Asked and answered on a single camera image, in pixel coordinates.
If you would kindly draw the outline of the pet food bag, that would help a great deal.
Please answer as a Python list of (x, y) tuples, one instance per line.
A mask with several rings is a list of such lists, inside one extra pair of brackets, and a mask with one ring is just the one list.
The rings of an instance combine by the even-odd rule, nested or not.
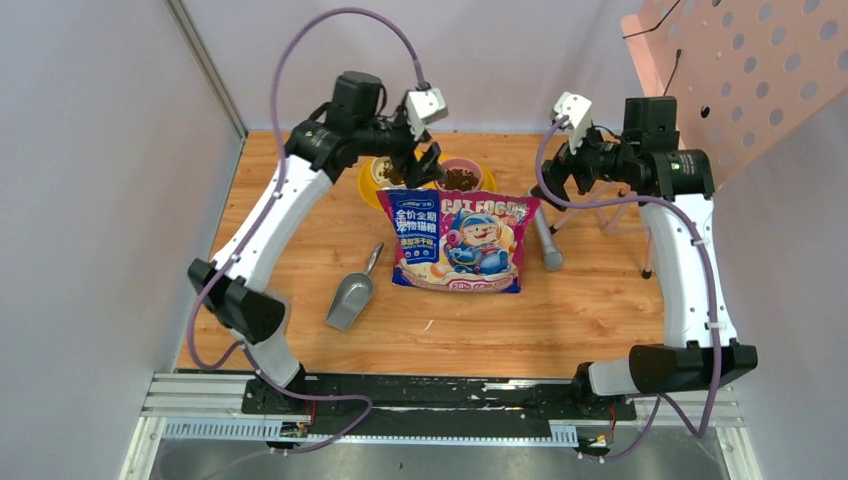
[(383, 189), (396, 234), (392, 283), (462, 293), (522, 290), (524, 238), (540, 200), (489, 191)]

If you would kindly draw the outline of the metal scoop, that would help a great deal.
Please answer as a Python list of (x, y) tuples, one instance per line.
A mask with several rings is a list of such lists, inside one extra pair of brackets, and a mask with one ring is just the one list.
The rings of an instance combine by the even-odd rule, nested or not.
[(374, 247), (363, 271), (352, 272), (342, 279), (325, 318), (329, 326), (346, 331), (365, 309), (374, 292), (371, 274), (384, 245), (384, 242), (379, 242)]

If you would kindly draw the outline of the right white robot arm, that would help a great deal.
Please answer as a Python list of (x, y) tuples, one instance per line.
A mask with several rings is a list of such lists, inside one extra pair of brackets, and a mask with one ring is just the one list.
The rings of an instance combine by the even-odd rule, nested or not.
[(660, 343), (634, 346), (623, 358), (580, 365), (572, 406), (592, 418), (611, 397), (689, 391), (705, 392), (712, 406), (722, 386), (756, 368), (758, 354), (739, 340), (721, 289), (710, 160), (682, 147), (671, 96), (627, 99), (622, 131), (612, 140), (593, 122), (591, 107), (570, 92), (554, 103), (551, 128), (569, 137), (553, 157), (537, 155), (532, 193), (564, 211), (574, 207), (568, 181), (580, 194), (599, 181), (629, 187), (627, 201), (637, 205), (652, 240), (664, 332)]

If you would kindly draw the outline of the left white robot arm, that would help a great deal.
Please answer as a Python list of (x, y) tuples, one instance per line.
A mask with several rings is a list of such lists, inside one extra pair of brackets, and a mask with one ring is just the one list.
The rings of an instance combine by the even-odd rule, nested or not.
[(290, 306), (267, 294), (273, 269), (309, 211), (362, 157), (389, 157), (405, 186), (444, 176), (441, 149), (428, 127), (447, 116), (442, 92), (427, 82), (405, 93), (386, 116), (380, 78), (340, 74), (330, 101), (290, 132), (267, 187), (229, 242), (212, 259), (195, 259), (188, 277), (195, 311), (206, 308), (245, 348), (265, 377), (268, 400), (283, 413), (298, 411), (306, 386), (301, 363), (285, 339)]

